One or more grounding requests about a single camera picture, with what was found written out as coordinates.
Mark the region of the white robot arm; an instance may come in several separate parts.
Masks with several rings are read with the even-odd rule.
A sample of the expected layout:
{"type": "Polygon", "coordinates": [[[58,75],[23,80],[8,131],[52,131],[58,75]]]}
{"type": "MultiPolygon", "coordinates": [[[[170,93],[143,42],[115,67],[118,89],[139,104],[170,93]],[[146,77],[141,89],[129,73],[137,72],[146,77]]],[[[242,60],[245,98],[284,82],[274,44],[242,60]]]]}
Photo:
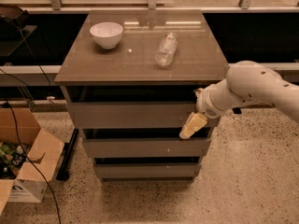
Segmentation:
{"type": "Polygon", "coordinates": [[[218,118],[229,109],[258,102],[271,105],[299,122],[299,87],[256,62],[233,64],[224,80],[197,89],[195,95],[197,113],[188,116],[179,134],[181,139],[189,139],[207,124],[208,119],[218,118]]]}

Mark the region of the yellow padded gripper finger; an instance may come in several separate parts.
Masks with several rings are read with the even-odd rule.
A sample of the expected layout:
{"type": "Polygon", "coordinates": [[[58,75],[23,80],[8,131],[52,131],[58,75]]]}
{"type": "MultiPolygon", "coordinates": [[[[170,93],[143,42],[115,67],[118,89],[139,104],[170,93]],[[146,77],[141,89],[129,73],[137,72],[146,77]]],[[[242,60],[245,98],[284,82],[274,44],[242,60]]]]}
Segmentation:
{"type": "Polygon", "coordinates": [[[189,139],[197,131],[202,129],[207,124],[207,118],[201,113],[191,113],[184,126],[182,127],[179,137],[181,139],[189,139]]]}

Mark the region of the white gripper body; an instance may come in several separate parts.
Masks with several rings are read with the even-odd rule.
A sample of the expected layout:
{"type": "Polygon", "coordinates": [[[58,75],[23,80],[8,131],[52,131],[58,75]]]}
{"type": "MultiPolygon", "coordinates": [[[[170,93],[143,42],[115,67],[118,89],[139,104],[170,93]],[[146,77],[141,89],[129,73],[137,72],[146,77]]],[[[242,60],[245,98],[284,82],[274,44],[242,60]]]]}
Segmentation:
{"type": "Polygon", "coordinates": [[[215,119],[224,114],[223,111],[219,110],[213,103],[210,96],[210,89],[199,88],[195,90],[197,98],[196,108],[199,113],[206,116],[208,119],[215,119]]]}

